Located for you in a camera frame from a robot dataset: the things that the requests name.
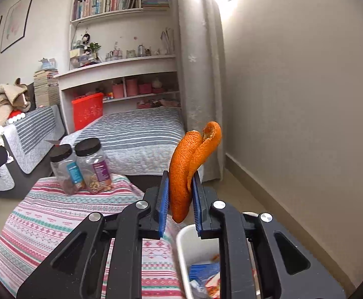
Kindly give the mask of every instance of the tiled floor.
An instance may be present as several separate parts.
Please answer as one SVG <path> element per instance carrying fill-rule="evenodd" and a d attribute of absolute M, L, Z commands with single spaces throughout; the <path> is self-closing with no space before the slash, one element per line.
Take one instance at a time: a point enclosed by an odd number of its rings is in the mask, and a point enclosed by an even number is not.
<path fill-rule="evenodd" d="M 205 183 L 215 188 L 219 199 L 235 206 L 239 211 L 263 212 L 264 207 L 246 190 L 239 181 L 228 171 L 224 172 L 222 181 L 211 181 Z M 0 232 L 11 211 L 17 206 L 19 201 L 0 199 Z M 194 213 L 190 210 L 185 220 L 186 224 L 194 223 Z"/>

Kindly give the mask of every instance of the gray curtain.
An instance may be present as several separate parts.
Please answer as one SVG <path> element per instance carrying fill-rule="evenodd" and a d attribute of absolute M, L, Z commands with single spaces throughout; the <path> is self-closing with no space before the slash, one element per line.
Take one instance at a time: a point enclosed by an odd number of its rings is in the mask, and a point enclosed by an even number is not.
<path fill-rule="evenodd" d="M 225 82 L 223 33 L 214 0 L 169 0 L 173 15 L 177 75 L 187 130 L 199 132 L 209 121 L 225 125 L 222 85 Z M 203 181 L 223 177 L 223 143 L 204 165 Z"/>

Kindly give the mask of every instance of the baseboard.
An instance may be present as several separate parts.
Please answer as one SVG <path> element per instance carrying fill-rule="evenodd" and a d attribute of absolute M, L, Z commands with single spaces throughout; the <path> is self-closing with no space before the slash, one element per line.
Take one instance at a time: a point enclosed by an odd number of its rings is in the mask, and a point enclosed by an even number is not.
<path fill-rule="evenodd" d="M 318 259 L 342 285 L 350 296 L 356 289 L 350 278 L 317 241 L 229 154 L 226 154 L 226 168 L 252 193 L 252 195 L 293 234 L 302 245 Z"/>

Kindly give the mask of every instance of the pink patterned tablecloth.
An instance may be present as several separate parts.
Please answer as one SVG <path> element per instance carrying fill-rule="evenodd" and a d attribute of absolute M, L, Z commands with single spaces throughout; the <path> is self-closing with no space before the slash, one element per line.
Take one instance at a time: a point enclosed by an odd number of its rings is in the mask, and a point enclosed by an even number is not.
<path fill-rule="evenodd" d="M 112 174 L 112 190 L 68 196 L 56 178 L 37 181 L 9 216 L 0 236 L 0 280 L 15 296 L 20 285 L 49 253 L 89 214 L 119 213 L 143 193 L 122 175 Z M 160 240 L 143 240 L 143 298 L 183 298 L 175 237 L 182 226 L 168 217 Z M 102 287 L 105 298 L 113 243 Z"/>

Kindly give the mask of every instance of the plastic jar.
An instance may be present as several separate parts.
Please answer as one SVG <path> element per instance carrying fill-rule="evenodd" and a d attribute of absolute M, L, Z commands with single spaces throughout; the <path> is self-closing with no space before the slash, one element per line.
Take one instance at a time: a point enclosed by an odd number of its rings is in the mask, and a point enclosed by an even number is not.
<path fill-rule="evenodd" d="M 76 163 L 90 193 L 111 190 L 111 177 L 98 138 L 87 138 L 75 145 Z"/>
<path fill-rule="evenodd" d="M 76 165 L 76 156 L 72 153 L 71 145 L 55 146 L 50 151 L 49 156 L 54 175 L 58 178 L 65 193 L 73 195 L 77 191 L 86 188 L 83 177 Z"/>

